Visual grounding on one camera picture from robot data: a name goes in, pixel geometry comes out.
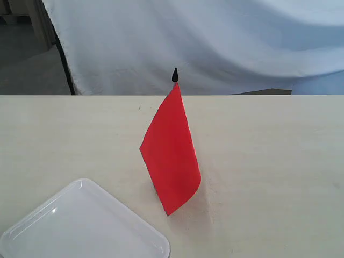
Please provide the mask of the red flag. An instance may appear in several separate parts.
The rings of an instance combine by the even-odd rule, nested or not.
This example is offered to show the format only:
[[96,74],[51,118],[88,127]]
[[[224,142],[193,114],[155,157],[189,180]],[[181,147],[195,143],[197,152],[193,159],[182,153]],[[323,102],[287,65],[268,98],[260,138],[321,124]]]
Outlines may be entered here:
[[171,81],[173,89],[158,108],[139,148],[168,216],[184,205],[201,183],[177,69]]

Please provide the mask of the white backdrop cloth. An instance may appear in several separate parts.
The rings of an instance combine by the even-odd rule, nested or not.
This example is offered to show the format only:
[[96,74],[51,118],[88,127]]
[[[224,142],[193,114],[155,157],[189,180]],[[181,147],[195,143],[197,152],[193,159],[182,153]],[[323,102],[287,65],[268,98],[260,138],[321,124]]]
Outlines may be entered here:
[[343,1],[44,1],[81,95],[343,93]]

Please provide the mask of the black backdrop stand pole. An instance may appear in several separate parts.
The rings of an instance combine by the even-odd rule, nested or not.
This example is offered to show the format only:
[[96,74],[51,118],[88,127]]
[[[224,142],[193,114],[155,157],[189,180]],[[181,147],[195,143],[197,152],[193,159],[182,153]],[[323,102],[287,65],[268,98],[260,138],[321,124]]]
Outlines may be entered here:
[[68,67],[68,63],[67,63],[67,60],[66,60],[66,56],[65,56],[65,53],[63,51],[63,48],[62,48],[62,45],[60,43],[60,39],[59,39],[59,37],[57,35],[57,32],[56,32],[55,29],[53,29],[53,30],[54,30],[54,34],[55,34],[55,44],[56,44],[56,47],[57,47],[58,52],[59,52],[59,56],[60,56],[61,63],[62,63],[62,66],[63,66],[64,74],[66,76],[66,80],[67,80],[67,83],[68,83],[70,94],[72,96],[75,96],[76,92],[75,92],[75,88],[74,88],[74,85],[73,85],[73,80],[72,80],[72,77],[71,77],[71,74],[70,74],[70,70],[69,70],[69,67]]

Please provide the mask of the white plastic tray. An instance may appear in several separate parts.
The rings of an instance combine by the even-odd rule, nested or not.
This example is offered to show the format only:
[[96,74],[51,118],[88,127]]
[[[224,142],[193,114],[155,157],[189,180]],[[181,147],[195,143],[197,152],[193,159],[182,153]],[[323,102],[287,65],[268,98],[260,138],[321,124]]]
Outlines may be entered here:
[[75,180],[1,236],[1,257],[169,257],[167,238],[94,181]]

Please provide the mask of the wooden furniture in background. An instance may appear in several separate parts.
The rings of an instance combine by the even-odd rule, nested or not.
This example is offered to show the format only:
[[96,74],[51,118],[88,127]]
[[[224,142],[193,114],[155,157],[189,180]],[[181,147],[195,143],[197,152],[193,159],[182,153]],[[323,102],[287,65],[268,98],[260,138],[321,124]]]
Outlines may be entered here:
[[19,18],[23,17],[30,19],[40,49],[44,52],[50,50],[56,39],[53,25],[43,2],[38,0],[1,0],[1,18],[7,25],[16,25]]

